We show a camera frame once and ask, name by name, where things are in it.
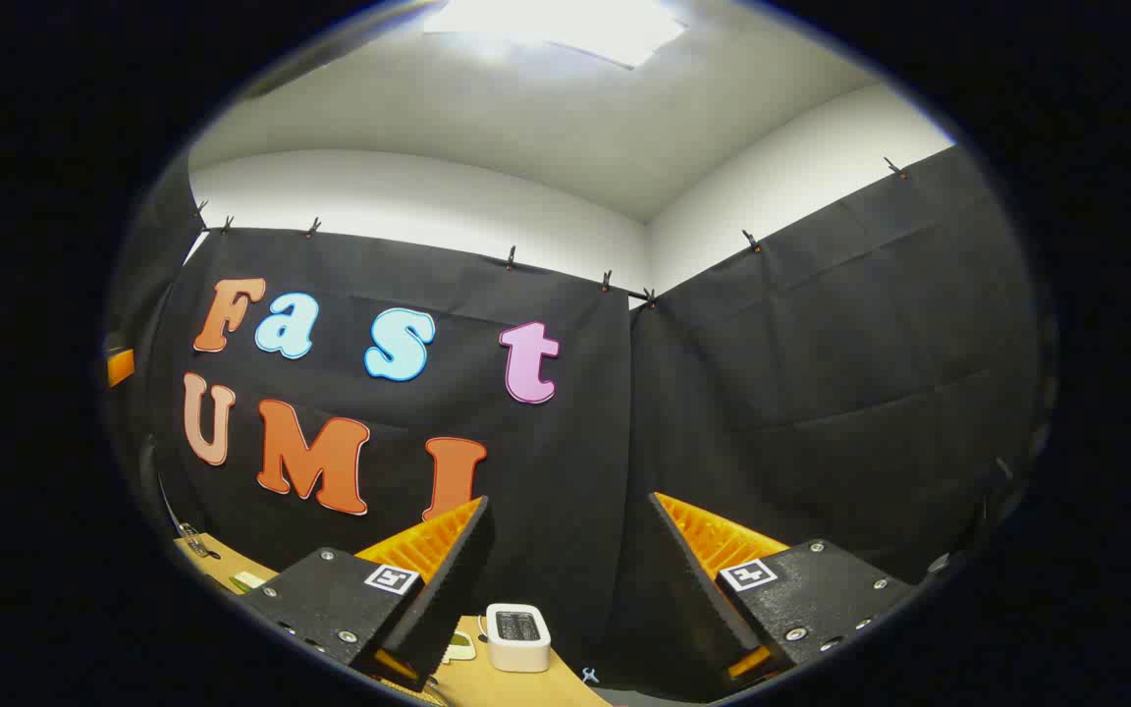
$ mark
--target pink letter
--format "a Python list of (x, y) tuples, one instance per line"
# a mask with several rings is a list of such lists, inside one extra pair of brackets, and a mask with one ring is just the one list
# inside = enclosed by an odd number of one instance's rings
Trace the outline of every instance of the pink letter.
[(539, 380), (539, 356), (556, 357), (561, 342), (544, 337), (543, 322), (529, 322), (500, 331), (500, 345), (508, 346), (509, 362), (503, 369), (503, 386), (521, 403), (546, 403), (556, 393), (552, 381)]

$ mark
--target black fabric backdrop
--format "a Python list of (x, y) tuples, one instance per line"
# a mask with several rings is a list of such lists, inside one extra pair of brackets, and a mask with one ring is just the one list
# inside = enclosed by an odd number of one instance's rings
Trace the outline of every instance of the black fabric backdrop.
[[(257, 277), (268, 285), (265, 298), (249, 305), (225, 348), (193, 351), (215, 283)], [(254, 340), (270, 301), (286, 292), (307, 292), (320, 305), (313, 347), (297, 360), (266, 353)], [(364, 370), (369, 327), (390, 308), (435, 320), (425, 370), (413, 380), (375, 379)], [(542, 362), (555, 395), (538, 406), (506, 390), (509, 350), (498, 340), (500, 331), (530, 321), (546, 324), (546, 336), (561, 342), (558, 356)], [(556, 650), (578, 662), (602, 635), (614, 587), (629, 442), (625, 321), (621, 292), (605, 294), (596, 283), (556, 273), (507, 271), (493, 259), (405, 242), (217, 229), (182, 268), (154, 340), (148, 385), (157, 466), (179, 515), (198, 514), (207, 532), (283, 569), (318, 546), (355, 552), (421, 523), (434, 478), (426, 440), (483, 443), (487, 457), (476, 466), (474, 493), (491, 498), (497, 541), (468, 610), (480, 613), (493, 601), (535, 604), (561, 627)], [(185, 442), (188, 371), (236, 395), (224, 465), (198, 459)], [(369, 426), (359, 466), (368, 515), (339, 514), (313, 497), (257, 484), (264, 398), (294, 406), (309, 442), (333, 416)], [(201, 421), (211, 440), (210, 393)]]
[[(955, 546), (996, 459), (1028, 447), (1036, 295), (964, 149), (907, 173), (632, 312), (628, 509), (665, 492), (789, 545), (829, 538), (912, 584)], [(623, 537), (610, 676), (668, 684), (637, 649), (676, 636), (642, 527)]]

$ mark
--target white device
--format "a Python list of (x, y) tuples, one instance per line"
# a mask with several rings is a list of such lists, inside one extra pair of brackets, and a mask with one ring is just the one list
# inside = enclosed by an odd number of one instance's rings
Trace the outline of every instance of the white device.
[(547, 623), (529, 604), (491, 604), (486, 610), (487, 655), (494, 670), (542, 673), (547, 670)]

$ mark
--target ceiling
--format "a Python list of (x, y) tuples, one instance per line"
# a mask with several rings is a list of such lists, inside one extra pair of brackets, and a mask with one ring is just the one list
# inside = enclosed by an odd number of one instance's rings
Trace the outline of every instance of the ceiling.
[(634, 69), (562, 46), (425, 35), (422, 15), (236, 104), (193, 146), (191, 169), (292, 149), (407, 153), (647, 223), (791, 118), (879, 84), (762, 10), (661, 1), (687, 32)]

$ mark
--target orange letter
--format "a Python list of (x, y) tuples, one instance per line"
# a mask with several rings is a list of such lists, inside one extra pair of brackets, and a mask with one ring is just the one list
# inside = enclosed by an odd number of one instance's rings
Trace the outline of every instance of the orange letter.
[(265, 296), (265, 278), (216, 283), (216, 296), (207, 310), (204, 330), (195, 337), (195, 351), (216, 353), (225, 348), (226, 325), (230, 331), (236, 330), (242, 325), (242, 314), (248, 312), (248, 300), (260, 301), (261, 296)]
[(429, 520), (470, 501), (474, 491), (474, 467), (486, 459), (486, 448), (478, 442), (455, 437), (437, 437), (426, 442), (426, 451), (435, 458), (435, 485), (430, 493), (430, 509), (421, 514)]
[(211, 402), (216, 403), (216, 412), (211, 416), (211, 443), (204, 442), (204, 436), (198, 431), (198, 408), (204, 402), (204, 390), (207, 381), (201, 376), (185, 374), (181, 382), (185, 386), (185, 404), (183, 421), (185, 440), (195, 454), (208, 465), (221, 466), (230, 451), (230, 406), (234, 405), (234, 391), (224, 385), (211, 387)]
[[(325, 476), (322, 489), (317, 492), (320, 505), (343, 514), (364, 515), (369, 507), (361, 501), (355, 474), (361, 446), (369, 439), (368, 426), (346, 417), (331, 417), (309, 447), (295, 408), (282, 399), (261, 399), (260, 416), (265, 417), (265, 468), (257, 476), (260, 486), (291, 493), (294, 484), (300, 498), (309, 498), (317, 480)], [(291, 483), (283, 477), (283, 466)]]

